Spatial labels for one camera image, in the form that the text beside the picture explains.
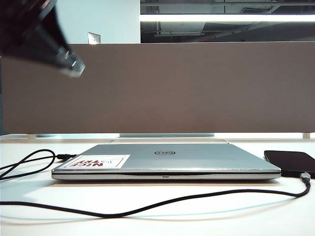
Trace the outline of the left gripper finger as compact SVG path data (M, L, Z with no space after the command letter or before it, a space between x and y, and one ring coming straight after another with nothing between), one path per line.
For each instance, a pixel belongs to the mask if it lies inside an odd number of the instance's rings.
M70 77L80 77L83 61L70 50L39 46L39 0L0 2L0 54L50 65Z
M56 0L39 1L39 46L42 49L70 50L63 31L59 25Z

